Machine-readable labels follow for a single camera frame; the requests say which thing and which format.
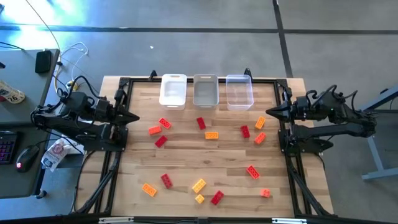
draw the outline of plastic bin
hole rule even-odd
[[[164,74],[160,86],[159,103],[167,110],[183,110],[187,96],[187,76]]]
[[[253,89],[249,75],[227,75],[226,101],[228,110],[248,110],[253,104]]]
[[[199,110],[214,110],[218,105],[218,77],[216,75],[193,76],[193,104]]]

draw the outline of rgb keyboard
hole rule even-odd
[[[0,131],[0,165],[11,164],[17,151],[15,145],[17,133],[15,131]]]

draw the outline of butcher block tabletop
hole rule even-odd
[[[113,103],[121,77],[104,77],[101,96]],[[288,78],[295,100],[305,94],[301,78]],[[220,103],[213,111],[196,110],[193,84],[188,83],[185,109],[164,110],[159,104],[159,83],[134,83],[130,112],[140,117],[128,124],[129,137],[122,154],[114,195],[112,216],[157,217],[293,217],[284,155],[280,152],[277,131],[279,122],[266,114],[276,106],[271,84],[253,84],[254,105],[248,111],[228,111],[226,87],[219,84]],[[257,119],[266,118],[257,130]],[[202,117],[206,129],[200,130],[197,118]],[[165,118],[170,129],[150,136],[148,129],[160,125]],[[301,122],[313,126],[312,122]],[[240,127],[247,125],[250,138],[242,137]],[[219,139],[206,140],[206,131],[217,131]],[[262,144],[254,143],[260,133],[266,133]],[[154,143],[164,135],[168,141],[160,148]],[[104,152],[95,152],[86,162],[78,188],[77,208],[80,208],[98,186]],[[333,212],[322,162],[317,156],[303,154],[303,167],[309,189],[329,212]],[[246,169],[250,166],[260,174],[253,179]],[[162,175],[167,174],[173,186],[166,189]],[[192,187],[200,179],[206,182],[198,194],[205,200],[199,204]],[[157,190],[151,197],[142,190],[147,183]],[[269,189],[269,198],[261,190]],[[217,191],[224,197],[218,205],[210,201]],[[104,207],[108,189],[103,198]],[[299,202],[302,194],[297,192]]]

